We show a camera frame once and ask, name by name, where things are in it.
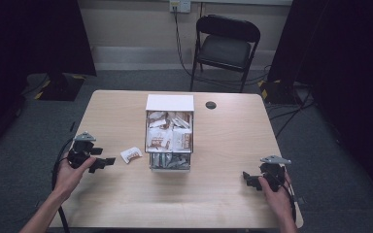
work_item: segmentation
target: item inside box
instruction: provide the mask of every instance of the item inside box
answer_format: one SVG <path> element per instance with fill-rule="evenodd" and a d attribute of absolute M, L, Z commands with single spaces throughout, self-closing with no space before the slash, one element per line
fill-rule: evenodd
<path fill-rule="evenodd" d="M 192 113 L 149 111 L 147 152 L 191 152 Z"/>
<path fill-rule="evenodd" d="M 190 153 L 151 153 L 152 169 L 189 170 Z"/>

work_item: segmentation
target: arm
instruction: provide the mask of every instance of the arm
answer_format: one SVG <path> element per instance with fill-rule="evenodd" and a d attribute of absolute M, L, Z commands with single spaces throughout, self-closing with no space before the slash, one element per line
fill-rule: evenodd
<path fill-rule="evenodd" d="M 291 206 L 286 191 L 280 187 L 277 192 L 274 192 L 271 190 L 271 187 L 266 179 L 263 177 L 259 177 L 258 179 L 265 194 L 265 199 L 279 221 L 281 233 L 298 232 L 298 228 L 292 219 Z M 287 173 L 286 179 L 290 183 L 290 178 Z"/>
<path fill-rule="evenodd" d="M 55 189 L 39 208 L 38 212 L 23 226 L 20 232 L 46 232 L 59 207 L 69 198 L 72 191 L 77 187 L 78 183 L 80 183 L 84 171 L 90 167 L 95 160 L 96 158 L 90 157 L 81 167 L 73 169 L 69 165 L 67 159 L 63 159 L 59 165 Z"/>

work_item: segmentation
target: white box lid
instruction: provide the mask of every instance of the white box lid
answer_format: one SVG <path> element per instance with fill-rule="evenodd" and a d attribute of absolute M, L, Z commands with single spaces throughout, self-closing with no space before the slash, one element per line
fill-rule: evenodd
<path fill-rule="evenodd" d="M 147 111 L 193 112 L 193 95 L 149 94 Z"/>

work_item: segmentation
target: chair backrest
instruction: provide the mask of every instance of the chair backrest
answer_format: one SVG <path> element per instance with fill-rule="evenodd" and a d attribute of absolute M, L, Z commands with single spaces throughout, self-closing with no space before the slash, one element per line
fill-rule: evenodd
<path fill-rule="evenodd" d="M 196 31 L 198 35 L 203 32 L 252 43 L 257 43 L 260 38 L 259 29 L 253 23 L 216 15 L 201 17 L 196 22 Z"/>

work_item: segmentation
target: wall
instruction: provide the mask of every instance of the wall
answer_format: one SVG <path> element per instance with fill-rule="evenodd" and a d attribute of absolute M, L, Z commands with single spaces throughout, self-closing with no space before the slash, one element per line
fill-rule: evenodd
<path fill-rule="evenodd" d="M 175 20 L 169 13 L 168 1 L 80 0 L 79 3 L 89 43 L 94 47 L 177 47 Z M 288 5 L 192 2 L 190 14 L 178 14 L 181 43 L 183 49 L 192 49 L 195 22 L 200 14 L 218 14 L 253 22 L 261 31 L 257 53 L 273 56 L 288 12 Z"/>

